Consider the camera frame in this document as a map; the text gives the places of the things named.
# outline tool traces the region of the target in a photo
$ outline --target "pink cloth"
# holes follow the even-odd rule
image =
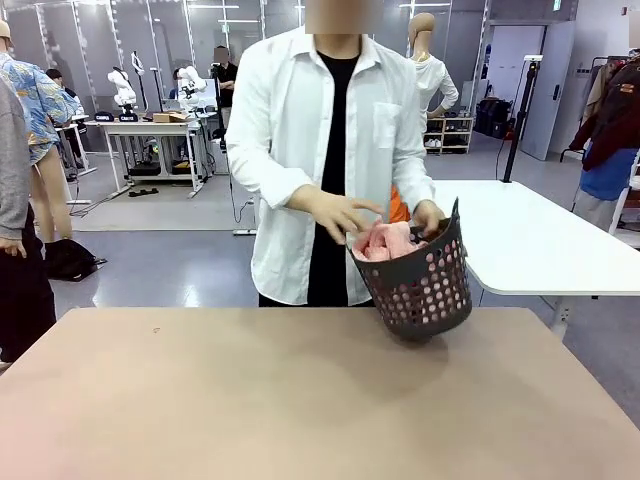
[[[403,257],[424,247],[411,242],[411,229],[407,222],[373,224],[371,230],[361,233],[353,245],[353,255],[363,262],[383,262]]]

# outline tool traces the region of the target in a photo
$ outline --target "blue shirt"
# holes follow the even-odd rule
[[[29,111],[29,149],[34,165],[60,141],[54,122],[64,124],[75,114],[77,104],[35,65],[0,53],[0,66]]]

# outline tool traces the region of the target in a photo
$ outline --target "hand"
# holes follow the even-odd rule
[[[431,200],[421,201],[413,212],[413,221],[425,227],[425,235],[437,232],[440,220],[445,218],[444,212]]]
[[[4,252],[12,257],[21,256],[22,258],[27,258],[27,251],[22,245],[22,240],[0,238],[0,252]]]
[[[382,208],[369,200],[333,195],[312,185],[304,185],[296,190],[287,206],[310,213],[338,245],[346,244],[345,232],[357,234],[371,228],[371,224],[357,210],[383,214]]]

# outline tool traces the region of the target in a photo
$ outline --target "shirt pocket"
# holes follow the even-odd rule
[[[400,105],[376,102],[373,104],[373,141],[378,148],[393,148]]]

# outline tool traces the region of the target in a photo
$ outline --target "gray plastic basket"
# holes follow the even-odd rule
[[[429,244],[394,260],[362,262],[351,252],[387,328],[412,342],[457,327],[472,309],[458,200],[438,233],[425,239],[422,231],[413,227],[412,241]]]

